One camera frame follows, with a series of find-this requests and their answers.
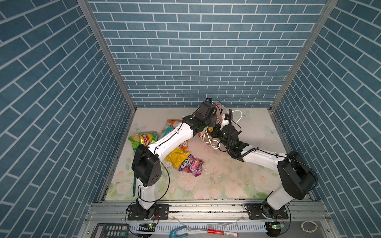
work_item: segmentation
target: metal corner post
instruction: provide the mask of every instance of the metal corner post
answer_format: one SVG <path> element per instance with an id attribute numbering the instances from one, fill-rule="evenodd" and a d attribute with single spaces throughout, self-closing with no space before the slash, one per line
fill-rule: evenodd
<path id="1" fill-rule="evenodd" d="M 81 8 L 83 15 L 85 16 L 91 30 L 93 31 L 95 39 L 97 40 L 99 46 L 101 47 L 101 50 L 104 54 L 104 57 L 106 58 L 107 63 L 109 64 L 110 69 L 111 69 L 112 73 L 114 74 L 115 79 L 118 82 L 124 97 L 127 100 L 127 103 L 131 107 L 132 112 L 135 112 L 136 107 L 134 105 L 134 102 L 132 101 L 132 98 L 131 98 L 130 94 L 128 93 L 128 90 L 127 90 L 126 85 L 123 81 L 122 75 L 119 72 L 119 69 L 116 65 L 116 62 L 115 62 L 115 60 L 111 54 L 111 51 L 107 45 L 107 42 L 106 42 L 105 38 L 103 37 L 101 28 L 99 27 L 98 22 L 95 19 L 95 15 L 91 9 L 91 6 L 90 6 L 88 0 L 77 0 L 77 1 L 78 1 L 79 7 Z"/>
<path id="2" fill-rule="evenodd" d="M 270 106 L 270 109 L 272 112 L 278 106 L 283 95 L 286 93 L 288 86 L 291 84 L 292 80 L 294 79 L 296 73 L 298 72 L 300 66 L 302 65 L 304 59 L 306 58 L 309 50 L 311 49 L 313 43 L 318 37 L 320 31 L 323 29 L 324 24 L 328 20 L 328 17 L 332 13 L 337 2 L 338 0 L 327 0 L 327 3 L 324 5 L 319 18 L 317 19 L 316 23 L 312 27 L 311 32 L 308 35 L 308 38 L 306 39 L 306 42 L 304 43 L 302 47 L 302 50 L 296 57 L 295 63 L 291 66 L 290 71 L 288 72 L 288 75 L 286 76 L 283 85 L 280 87 L 278 94 L 276 95 L 274 101 L 272 102 Z"/>

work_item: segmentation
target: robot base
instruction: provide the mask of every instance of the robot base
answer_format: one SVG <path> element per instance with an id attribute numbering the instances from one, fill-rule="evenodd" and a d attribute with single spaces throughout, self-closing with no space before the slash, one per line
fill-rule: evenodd
<path id="1" fill-rule="evenodd" d="M 153 217 L 156 211 L 159 212 L 159 220 L 168 220 L 169 204 L 155 204 L 149 210 L 144 210 L 139 203 L 138 205 L 131 205 L 127 220 L 148 220 Z"/>
<path id="2" fill-rule="evenodd" d="M 266 217 L 263 214 L 262 203 L 246 203 L 245 208 L 247 210 L 250 220 L 271 219 L 271 217 Z M 277 214 L 279 219 L 288 219 L 288 213 L 285 206 L 279 209 L 277 211 Z"/>

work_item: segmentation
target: calculator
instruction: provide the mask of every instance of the calculator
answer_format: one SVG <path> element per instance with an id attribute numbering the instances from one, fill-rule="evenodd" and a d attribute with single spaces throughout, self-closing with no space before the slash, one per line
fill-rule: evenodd
<path id="1" fill-rule="evenodd" d="M 127 238 L 128 224 L 98 223 L 91 238 Z"/>

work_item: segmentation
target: floral tabletop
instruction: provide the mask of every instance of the floral tabletop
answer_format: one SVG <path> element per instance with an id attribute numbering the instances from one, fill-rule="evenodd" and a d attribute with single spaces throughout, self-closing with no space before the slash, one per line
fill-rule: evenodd
<path id="1" fill-rule="evenodd" d="M 161 133 L 167 119 L 181 119 L 192 114 L 196 108 L 183 109 L 138 109 L 128 136 L 143 131 Z M 266 108 L 242 108 L 240 140 L 264 150 L 285 153 L 282 142 Z M 240 113 L 234 112 L 234 118 Z M 170 187 L 163 200 L 207 200 L 266 198 L 280 185 L 277 171 L 263 166 L 232 159 L 226 152 L 213 149 L 195 136 L 189 140 L 187 150 L 195 158 L 204 161 L 202 173 L 198 177 L 179 172 L 171 162 L 164 161 L 169 170 Z M 123 147 L 106 200 L 135 200 L 133 196 L 133 171 L 131 163 L 134 151 L 129 140 Z M 167 172 L 162 168 L 162 176 L 156 185 L 156 197 L 161 197 L 168 186 Z"/>

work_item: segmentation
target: blue hook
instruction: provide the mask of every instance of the blue hook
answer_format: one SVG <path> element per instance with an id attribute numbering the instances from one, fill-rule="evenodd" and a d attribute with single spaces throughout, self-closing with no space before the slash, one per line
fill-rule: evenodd
<path id="1" fill-rule="evenodd" d="M 171 233 L 169 234 L 169 238 L 183 238 L 183 237 L 186 237 L 188 235 L 188 233 L 185 233 L 185 234 L 180 235 L 180 236 L 176 235 L 176 232 L 178 232 L 181 229 L 185 229 L 185 228 L 187 228 L 186 225 L 172 230 Z"/>

